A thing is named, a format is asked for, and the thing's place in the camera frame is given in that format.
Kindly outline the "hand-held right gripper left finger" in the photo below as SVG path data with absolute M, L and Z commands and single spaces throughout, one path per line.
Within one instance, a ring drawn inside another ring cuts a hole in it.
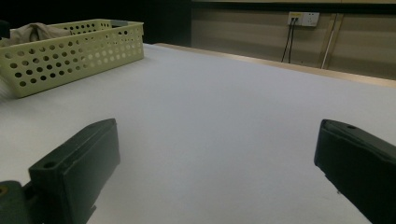
M 41 224 L 86 224 L 120 164 L 117 122 L 92 123 L 29 168 L 43 204 Z

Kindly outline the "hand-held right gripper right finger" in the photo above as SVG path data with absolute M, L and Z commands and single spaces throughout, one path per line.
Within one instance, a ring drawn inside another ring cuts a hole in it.
M 320 123 L 314 164 L 373 224 L 396 224 L 396 146 L 336 120 Z

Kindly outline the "pale yellow perforated plastic basket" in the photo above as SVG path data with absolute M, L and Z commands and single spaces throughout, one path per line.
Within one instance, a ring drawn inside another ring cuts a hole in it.
M 22 98 L 144 58 L 143 23 L 94 19 L 57 23 L 69 36 L 6 47 L 0 80 Z

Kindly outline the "beige cloth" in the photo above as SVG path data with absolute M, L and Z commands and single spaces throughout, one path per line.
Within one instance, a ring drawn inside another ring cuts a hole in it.
M 31 43 L 52 38 L 70 36 L 69 30 L 52 27 L 41 22 L 29 23 L 10 31 L 10 37 L 0 40 L 0 47 Z

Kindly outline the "white table mat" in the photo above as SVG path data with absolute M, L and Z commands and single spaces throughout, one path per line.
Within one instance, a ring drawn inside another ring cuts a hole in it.
M 396 89 L 145 46 L 141 61 L 22 99 L 0 88 L 0 181 L 88 124 L 121 162 L 89 224 L 369 224 L 314 164 L 335 119 L 396 145 Z

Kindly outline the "white wall socket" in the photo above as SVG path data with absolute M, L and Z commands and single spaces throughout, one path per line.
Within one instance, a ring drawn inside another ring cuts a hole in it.
M 318 12 L 290 12 L 288 25 L 303 27 L 316 27 L 318 25 Z

